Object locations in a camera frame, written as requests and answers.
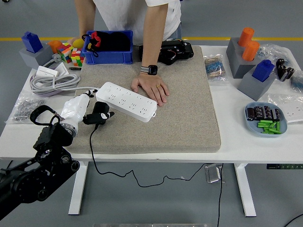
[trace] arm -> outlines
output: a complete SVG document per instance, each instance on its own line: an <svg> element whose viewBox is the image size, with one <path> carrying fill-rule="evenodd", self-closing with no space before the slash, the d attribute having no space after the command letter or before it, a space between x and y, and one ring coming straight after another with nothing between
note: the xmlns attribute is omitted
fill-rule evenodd
<svg viewBox="0 0 303 227"><path fill-rule="evenodd" d="M74 0L79 21L79 37L68 40L72 44L76 39L80 39L82 35L89 30L94 30L96 5L93 0Z"/></svg>
<svg viewBox="0 0 303 227"><path fill-rule="evenodd" d="M156 65L163 40L164 27L168 4L148 7L144 20L143 28L143 58L142 65ZM139 76L133 79L131 88L138 92L138 86L141 86L147 95L157 101L159 106L166 103L166 96L169 90L160 76L151 76L140 72Z"/></svg>

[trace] watch strap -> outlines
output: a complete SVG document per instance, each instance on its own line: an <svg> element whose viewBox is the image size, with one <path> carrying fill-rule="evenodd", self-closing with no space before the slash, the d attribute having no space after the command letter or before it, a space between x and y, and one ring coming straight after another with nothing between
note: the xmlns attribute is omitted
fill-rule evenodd
<svg viewBox="0 0 303 227"><path fill-rule="evenodd" d="M149 67L144 67L144 66L141 66L140 71L141 71L141 72L146 72L146 73L149 73Z"/></svg>

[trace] gray floor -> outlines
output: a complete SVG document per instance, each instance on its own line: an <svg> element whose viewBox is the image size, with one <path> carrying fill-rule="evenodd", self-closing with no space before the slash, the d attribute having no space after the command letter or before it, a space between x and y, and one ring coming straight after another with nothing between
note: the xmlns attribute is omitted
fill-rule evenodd
<svg viewBox="0 0 303 227"><path fill-rule="evenodd" d="M183 36L238 37L244 27L255 37L303 37L300 1L183 0ZM99 15L96 30L106 29ZM21 37L26 31L39 37L71 37L78 34L72 0L11 0L0 3L0 38ZM193 45L227 45L228 41L191 41ZM301 41L271 41L290 49L303 69ZM0 131L30 69L18 51L22 42L0 42ZM0 167L8 161L0 161ZM133 169L143 185L162 181L163 176L190 178L202 164L188 163L98 163L101 171L126 173ZM267 170L266 165L246 167L257 217L244 217L232 164L224 164L221 227L282 227L303 213L302 170ZM22 204L0 221L1 227L31 226L91 227L100 223L206 223L216 226L220 184L208 184L202 169L189 181L140 188L129 175L118 178L98 175L89 165L82 210L68 216L74 177L44 202ZM303 226L300 217L289 225Z"/></svg>

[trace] orange block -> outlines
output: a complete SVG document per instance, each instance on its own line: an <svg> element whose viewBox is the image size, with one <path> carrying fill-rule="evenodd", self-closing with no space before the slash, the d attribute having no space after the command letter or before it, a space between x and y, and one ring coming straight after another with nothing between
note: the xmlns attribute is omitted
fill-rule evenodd
<svg viewBox="0 0 303 227"><path fill-rule="evenodd" d="M53 40L47 43L51 46L53 53L57 53L57 48L59 48L62 43L59 40Z"/></svg>

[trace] orange cylinder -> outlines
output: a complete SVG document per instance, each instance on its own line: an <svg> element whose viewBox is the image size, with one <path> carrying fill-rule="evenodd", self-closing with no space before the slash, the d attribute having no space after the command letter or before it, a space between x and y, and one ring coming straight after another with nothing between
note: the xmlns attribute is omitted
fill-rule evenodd
<svg viewBox="0 0 303 227"><path fill-rule="evenodd" d="M246 61L254 60L259 47L260 44L257 41L249 41L245 47L242 58Z"/></svg>
<svg viewBox="0 0 303 227"><path fill-rule="evenodd" d="M238 41L238 45L246 47L247 43L251 41L251 38L253 37L254 33L254 29L252 29L251 27L245 27Z"/></svg>

